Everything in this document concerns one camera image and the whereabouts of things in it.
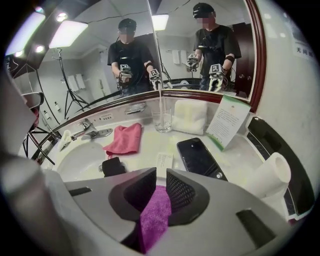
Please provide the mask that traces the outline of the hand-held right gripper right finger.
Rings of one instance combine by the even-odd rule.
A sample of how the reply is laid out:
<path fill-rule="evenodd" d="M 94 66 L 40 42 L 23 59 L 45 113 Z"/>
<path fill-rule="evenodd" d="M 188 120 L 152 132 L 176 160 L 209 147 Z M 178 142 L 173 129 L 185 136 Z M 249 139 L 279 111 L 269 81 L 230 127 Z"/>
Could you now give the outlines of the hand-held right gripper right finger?
<path fill-rule="evenodd" d="M 249 256 L 272 252 L 283 218 L 242 187 L 168 169 L 172 214 L 149 256 Z"/>

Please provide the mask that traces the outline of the white and green card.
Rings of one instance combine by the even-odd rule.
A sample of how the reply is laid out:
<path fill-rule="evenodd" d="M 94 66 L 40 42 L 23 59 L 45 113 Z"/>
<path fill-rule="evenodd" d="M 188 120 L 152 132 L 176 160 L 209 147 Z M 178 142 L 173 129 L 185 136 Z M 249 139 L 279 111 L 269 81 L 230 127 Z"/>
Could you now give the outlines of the white and green card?
<path fill-rule="evenodd" d="M 251 106 L 224 95 L 205 134 L 220 151 L 223 151 L 236 135 L 250 112 Z"/>

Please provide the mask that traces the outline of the silver soap dish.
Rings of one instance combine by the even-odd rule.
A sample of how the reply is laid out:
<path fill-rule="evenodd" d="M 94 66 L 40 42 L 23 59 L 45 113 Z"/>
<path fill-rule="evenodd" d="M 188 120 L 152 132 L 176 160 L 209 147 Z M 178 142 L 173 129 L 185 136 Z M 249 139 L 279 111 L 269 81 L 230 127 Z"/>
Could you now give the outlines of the silver soap dish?
<path fill-rule="evenodd" d="M 140 102 L 140 103 L 135 103 L 132 105 L 129 105 L 124 113 L 126 115 L 131 115 L 131 114 L 136 114 L 136 113 L 140 113 L 143 112 L 147 107 L 147 104 L 145 102 Z"/>

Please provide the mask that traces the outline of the chrome faucet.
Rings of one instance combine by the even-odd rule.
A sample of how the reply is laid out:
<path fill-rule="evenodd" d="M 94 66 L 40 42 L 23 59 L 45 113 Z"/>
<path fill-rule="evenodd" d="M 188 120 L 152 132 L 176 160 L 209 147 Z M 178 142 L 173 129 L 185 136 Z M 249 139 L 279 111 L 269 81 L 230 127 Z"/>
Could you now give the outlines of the chrome faucet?
<path fill-rule="evenodd" d="M 82 130 L 70 136 L 72 141 L 77 140 L 79 137 L 82 141 L 104 138 L 114 131 L 112 128 L 98 130 L 88 118 L 80 121 L 78 125 L 82 127 Z"/>

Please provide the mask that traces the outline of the black tripod light stand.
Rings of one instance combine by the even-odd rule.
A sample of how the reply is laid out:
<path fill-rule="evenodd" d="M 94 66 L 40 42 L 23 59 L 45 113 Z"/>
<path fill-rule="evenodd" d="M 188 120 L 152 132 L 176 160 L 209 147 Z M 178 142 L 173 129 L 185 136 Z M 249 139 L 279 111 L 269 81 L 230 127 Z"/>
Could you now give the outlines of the black tripod light stand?
<path fill-rule="evenodd" d="M 40 142 L 37 141 L 35 135 L 37 134 L 44 134 L 45 137 Z M 24 154 L 27 158 L 29 158 L 29 141 L 33 143 L 36 150 L 35 153 L 32 155 L 31 159 L 35 160 L 38 163 L 42 163 L 44 158 L 47 159 L 53 166 L 55 166 L 55 162 L 48 156 L 49 151 L 43 150 L 43 145 L 46 141 L 49 141 L 51 145 L 55 145 L 58 140 L 62 138 L 62 135 L 58 131 L 52 131 L 52 130 L 45 130 L 39 126 L 32 126 L 28 133 L 26 134 L 25 139 L 22 142 L 22 148 L 24 151 Z"/>

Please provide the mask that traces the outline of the white soap bar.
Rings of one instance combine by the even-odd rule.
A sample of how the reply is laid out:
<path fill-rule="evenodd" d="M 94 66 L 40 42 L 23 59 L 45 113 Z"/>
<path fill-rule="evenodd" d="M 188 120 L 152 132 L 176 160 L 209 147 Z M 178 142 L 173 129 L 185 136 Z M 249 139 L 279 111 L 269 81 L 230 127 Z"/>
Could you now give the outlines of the white soap bar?
<path fill-rule="evenodd" d="M 173 159 L 172 153 L 158 153 L 156 160 L 156 172 L 158 177 L 165 178 L 167 176 L 167 169 L 172 168 Z"/>

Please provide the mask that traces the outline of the narrow wood framed mirror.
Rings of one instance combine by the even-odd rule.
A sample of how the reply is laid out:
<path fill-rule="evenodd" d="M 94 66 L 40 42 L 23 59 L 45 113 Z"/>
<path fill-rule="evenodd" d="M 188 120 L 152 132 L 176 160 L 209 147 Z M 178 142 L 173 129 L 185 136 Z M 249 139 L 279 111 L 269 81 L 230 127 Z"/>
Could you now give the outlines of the narrow wood framed mirror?
<path fill-rule="evenodd" d="M 164 96 L 250 105 L 262 98 L 267 46 L 257 0 L 147 0 Z"/>

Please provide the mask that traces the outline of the white toilet paper roll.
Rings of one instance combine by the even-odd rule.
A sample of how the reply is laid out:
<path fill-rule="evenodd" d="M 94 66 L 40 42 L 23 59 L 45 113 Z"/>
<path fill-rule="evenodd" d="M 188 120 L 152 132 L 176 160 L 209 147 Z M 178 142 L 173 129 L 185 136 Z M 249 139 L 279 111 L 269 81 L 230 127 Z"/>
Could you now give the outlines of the white toilet paper roll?
<path fill-rule="evenodd" d="M 274 152 L 246 180 L 244 189 L 260 199 L 283 197 L 291 181 L 291 169 L 278 152 Z"/>

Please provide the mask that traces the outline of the black smartphone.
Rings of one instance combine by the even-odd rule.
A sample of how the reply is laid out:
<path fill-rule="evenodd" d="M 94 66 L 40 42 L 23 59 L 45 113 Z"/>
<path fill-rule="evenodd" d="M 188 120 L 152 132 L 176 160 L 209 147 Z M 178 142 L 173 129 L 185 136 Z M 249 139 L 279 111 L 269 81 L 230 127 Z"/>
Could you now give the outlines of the black smartphone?
<path fill-rule="evenodd" d="M 190 173 L 228 181 L 222 169 L 198 137 L 176 144 L 185 169 Z"/>

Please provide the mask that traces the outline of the white LED light panel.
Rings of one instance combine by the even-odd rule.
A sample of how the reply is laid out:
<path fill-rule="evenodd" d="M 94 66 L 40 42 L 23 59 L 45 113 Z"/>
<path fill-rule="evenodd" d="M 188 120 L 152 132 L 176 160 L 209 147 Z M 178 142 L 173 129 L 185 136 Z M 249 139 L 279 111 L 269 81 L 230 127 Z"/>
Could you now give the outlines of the white LED light panel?
<path fill-rule="evenodd" d="M 45 18 L 44 14 L 33 12 L 18 29 L 4 55 L 9 56 L 21 52 Z"/>

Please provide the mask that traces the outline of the white printed wall sticker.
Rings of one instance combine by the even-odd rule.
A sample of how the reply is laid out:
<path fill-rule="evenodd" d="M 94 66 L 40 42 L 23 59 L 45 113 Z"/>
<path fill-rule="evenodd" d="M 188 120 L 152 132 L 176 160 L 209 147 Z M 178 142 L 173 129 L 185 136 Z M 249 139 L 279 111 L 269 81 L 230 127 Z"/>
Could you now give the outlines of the white printed wall sticker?
<path fill-rule="evenodd" d="M 293 54 L 306 60 L 314 61 L 316 59 L 313 50 L 307 45 L 297 44 L 293 46 Z"/>

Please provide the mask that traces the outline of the pink cloth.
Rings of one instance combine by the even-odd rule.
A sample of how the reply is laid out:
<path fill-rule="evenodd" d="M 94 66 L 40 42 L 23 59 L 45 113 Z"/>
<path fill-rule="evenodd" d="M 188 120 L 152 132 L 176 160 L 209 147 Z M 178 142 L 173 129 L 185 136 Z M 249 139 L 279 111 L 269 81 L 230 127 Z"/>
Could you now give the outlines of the pink cloth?
<path fill-rule="evenodd" d="M 119 125 L 114 129 L 113 141 L 103 147 L 108 159 L 115 155 L 138 153 L 142 137 L 142 125 L 134 123 L 128 127 Z"/>

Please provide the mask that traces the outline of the clear drinking glass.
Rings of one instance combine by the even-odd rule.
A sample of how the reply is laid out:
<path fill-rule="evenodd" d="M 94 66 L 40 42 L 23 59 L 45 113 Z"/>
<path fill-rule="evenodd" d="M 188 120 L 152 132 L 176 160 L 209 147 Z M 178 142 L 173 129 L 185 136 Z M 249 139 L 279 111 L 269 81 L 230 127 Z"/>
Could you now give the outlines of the clear drinking glass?
<path fill-rule="evenodd" d="M 152 111 L 151 114 L 156 131 L 167 133 L 172 130 L 172 109 L 170 107 Z"/>

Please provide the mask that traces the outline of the white sink basin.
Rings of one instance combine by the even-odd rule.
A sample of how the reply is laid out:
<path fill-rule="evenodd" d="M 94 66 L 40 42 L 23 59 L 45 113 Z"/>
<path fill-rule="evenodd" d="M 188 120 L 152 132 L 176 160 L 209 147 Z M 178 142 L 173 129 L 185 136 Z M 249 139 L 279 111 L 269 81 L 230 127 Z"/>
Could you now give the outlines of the white sink basin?
<path fill-rule="evenodd" d="M 57 167 L 64 182 L 103 178 L 102 163 L 106 160 L 103 146 L 96 142 L 78 145 L 71 150 Z"/>

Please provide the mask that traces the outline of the black cloth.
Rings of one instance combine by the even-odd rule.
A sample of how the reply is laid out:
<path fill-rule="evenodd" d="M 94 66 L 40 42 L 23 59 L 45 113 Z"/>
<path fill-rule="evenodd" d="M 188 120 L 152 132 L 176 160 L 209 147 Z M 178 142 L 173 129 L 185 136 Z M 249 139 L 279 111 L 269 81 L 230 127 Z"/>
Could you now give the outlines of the black cloth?
<path fill-rule="evenodd" d="M 126 173 L 126 168 L 120 162 L 118 157 L 114 157 L 102 162 L 99 166 L 99 171 L 103 173 L 104 177 L 112 177 Z"/>

